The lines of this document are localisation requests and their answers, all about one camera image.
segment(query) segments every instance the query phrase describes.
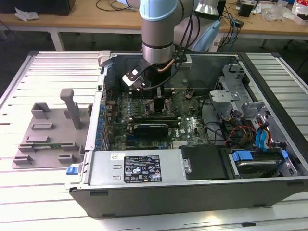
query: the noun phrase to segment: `blue tab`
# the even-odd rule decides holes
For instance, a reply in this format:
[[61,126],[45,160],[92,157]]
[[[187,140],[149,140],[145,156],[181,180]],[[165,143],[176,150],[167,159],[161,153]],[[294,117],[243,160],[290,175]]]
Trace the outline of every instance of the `blue tab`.
[[67,175],[78,175],[78,167],[68,167],[66,169]]
[[232,153],[232,157],[234,161],[240,160],[239,155],[236,152]]
[[288,153],[287,153],[286,150],[282,150],[282,151],[281,151],[281,155],[282,155],[282,157],[283,157],[284,160],[286,160],[286,159],[289,158],[289,155],[288,155]]
[[238,160],[253,160],[254,158],[252,157],[250,151],[236,151],[232,153],[234,161]]

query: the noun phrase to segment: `gray plastic post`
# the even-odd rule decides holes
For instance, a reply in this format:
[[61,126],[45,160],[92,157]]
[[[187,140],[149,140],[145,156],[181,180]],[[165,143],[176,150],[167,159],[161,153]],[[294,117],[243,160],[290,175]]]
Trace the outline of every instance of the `gray plastic post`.
[[76,107],[74,100],[74,91],[71,88],[62,89],[60,93],[60,99],[63,100],[67,106],[68,112],[72,118],[75,129],[79,130],[81,127],[81,122],[79,118],[79,109]]

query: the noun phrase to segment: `metal bracket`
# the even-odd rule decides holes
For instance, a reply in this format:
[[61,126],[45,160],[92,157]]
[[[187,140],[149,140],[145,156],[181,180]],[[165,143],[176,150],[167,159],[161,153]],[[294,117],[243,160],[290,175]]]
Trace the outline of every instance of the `metal bracket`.
[[263,102],[245,102],[242,105],[242,111],[245,117],[255,117],[255,115],[264,107]]
[[127,86],[135,87],[138,90],[144,86],[141,74],[151,66],[153,64],[148,63],[145,59],[140,59],[131,71],[126,72],[122,79]]

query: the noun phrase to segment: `connector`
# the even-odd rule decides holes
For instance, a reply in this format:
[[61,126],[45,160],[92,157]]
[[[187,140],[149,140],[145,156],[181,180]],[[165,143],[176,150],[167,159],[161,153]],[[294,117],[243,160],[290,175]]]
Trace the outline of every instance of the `connector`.
[[262,124],[257,131],[260,131],[260,130],[264,130],[265,128],[267,128],[269,126],[269,123],[266,121],[264,124]]

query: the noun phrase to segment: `sticker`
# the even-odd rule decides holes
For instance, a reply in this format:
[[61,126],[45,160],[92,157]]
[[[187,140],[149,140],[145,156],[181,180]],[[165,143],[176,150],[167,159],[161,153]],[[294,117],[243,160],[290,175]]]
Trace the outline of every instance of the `sticker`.
[[125,153],[111,153],[110,160],[124,160]]
[[162,181],[160,160],[158,155],[124,155],[123,158],[125,183],[149,183]]

